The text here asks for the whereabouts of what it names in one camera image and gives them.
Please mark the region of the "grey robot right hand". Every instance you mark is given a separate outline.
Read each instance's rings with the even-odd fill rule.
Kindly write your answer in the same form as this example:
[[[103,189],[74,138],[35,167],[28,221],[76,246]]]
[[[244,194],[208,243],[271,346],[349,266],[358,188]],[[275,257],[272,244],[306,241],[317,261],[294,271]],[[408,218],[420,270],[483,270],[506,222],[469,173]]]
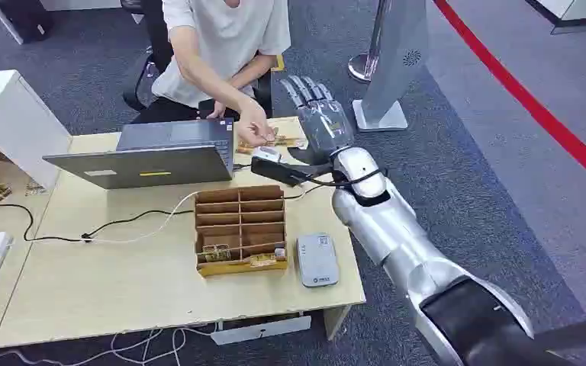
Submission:
[[[341,149],[353,145],[354,132],[341,103],[335,100],[326,85],[308,76],[289,75],[280,84],[293,101],[307,147],[289,147],[300,162],[324,165],[331,162]]]

